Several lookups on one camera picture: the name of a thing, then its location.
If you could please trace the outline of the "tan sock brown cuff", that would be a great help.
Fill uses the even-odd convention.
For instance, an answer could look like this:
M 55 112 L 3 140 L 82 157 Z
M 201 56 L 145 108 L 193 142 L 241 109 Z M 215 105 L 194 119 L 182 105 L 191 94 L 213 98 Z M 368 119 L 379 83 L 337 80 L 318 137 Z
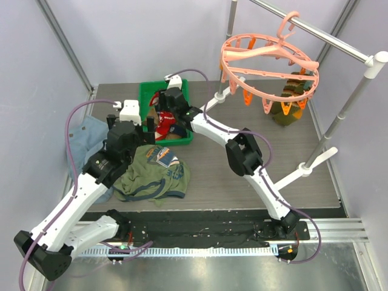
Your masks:
M 186 136 L 180 136 L 176 133 L 168 133 L 165 137 L 166 141 L 175 141 L 175 140 L 180 140 L 180 139 L 185 139 Z

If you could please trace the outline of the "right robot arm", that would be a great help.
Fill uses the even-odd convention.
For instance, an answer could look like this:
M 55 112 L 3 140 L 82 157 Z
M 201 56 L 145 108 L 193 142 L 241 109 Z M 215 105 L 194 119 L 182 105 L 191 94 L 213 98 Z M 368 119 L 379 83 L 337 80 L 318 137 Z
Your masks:
M 299 215 L 269 178 L 263 154 L 255 140 L 257 133 L 247 128 L 233 129 L 212 119 L 206 113 L 207 107 L 199 109 L 190 106 L 177 87 L 159 91 L 154 95 L 153 102 L 160 111 L 170 112 L 185 129 L 199 133 L 225 148 L 231 170 L 249 182 L 267 207 L 278 238 L 288 239 L 295 233 Z

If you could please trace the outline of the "green striped sock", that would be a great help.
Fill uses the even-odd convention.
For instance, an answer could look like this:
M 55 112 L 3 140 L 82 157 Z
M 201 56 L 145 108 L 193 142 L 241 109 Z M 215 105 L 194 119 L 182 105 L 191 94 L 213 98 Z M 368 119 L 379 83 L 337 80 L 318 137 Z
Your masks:
M 283 87 L 281 97 L 289 98 L 303 95 L 305 91 L 309 91 L 311 89 L 311 85 L 312 81 L 288 79 L 285 86 Z M 282 127 L 287 127 L 288 125 L 291 125 L 292 123 L 301 119 L 303 111 L 304 110 L 299 108 L 297 102 L 293 102 L 289 114 L 285 116 L 281 109 L 281 103 L 274 102 L 270 114 L 272 115 L 272 120 L 276 124 Z

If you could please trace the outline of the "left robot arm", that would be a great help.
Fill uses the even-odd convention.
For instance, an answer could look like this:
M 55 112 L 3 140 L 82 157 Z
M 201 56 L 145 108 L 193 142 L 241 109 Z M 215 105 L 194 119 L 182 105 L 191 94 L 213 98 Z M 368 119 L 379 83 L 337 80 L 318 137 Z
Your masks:
M 153 128 L 144 131 L 139 116 L 109 115 L 107 122 L 109 131 L 102 149 L 89 158 L 68 194 L 33 230 L 21 230 L 13 239 L 24 261 L 48 281 L 62 276 L 73 258 L 89 247 L 128 237 L 129 219 L 117 210 L 108 210 L 97 221 L 73 231 L 89 207 L 125 173 L 136 149 L 155 142 Z

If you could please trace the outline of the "navy santa sock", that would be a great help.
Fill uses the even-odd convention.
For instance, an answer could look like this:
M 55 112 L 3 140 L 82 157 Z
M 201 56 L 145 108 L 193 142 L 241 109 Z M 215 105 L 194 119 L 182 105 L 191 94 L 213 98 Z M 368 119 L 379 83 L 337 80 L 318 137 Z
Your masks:
M 187 137 L 187 130 L 180 125 L 174 124 L 170 126 L 170 133 L 174 135 L 178 135 L 180 138 Z

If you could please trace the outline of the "red patterned sock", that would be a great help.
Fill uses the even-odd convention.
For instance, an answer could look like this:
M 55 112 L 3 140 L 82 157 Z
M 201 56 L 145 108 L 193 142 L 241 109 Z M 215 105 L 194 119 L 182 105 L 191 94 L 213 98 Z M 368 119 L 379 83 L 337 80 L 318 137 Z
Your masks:
M 167 111 L 159 112 L 159 121 L 155 130 L 155 139 L 157 141 L 163 140 L 170 133 L 170 128 L 175 124 L 174 114 Z
M 156 106 L 159 104 L 159 97 L 160 97 L 160 91 L 157 91 L 154 93 L 154 95 L 152 96 L 150 102 L 149 102 L 149 106 Z

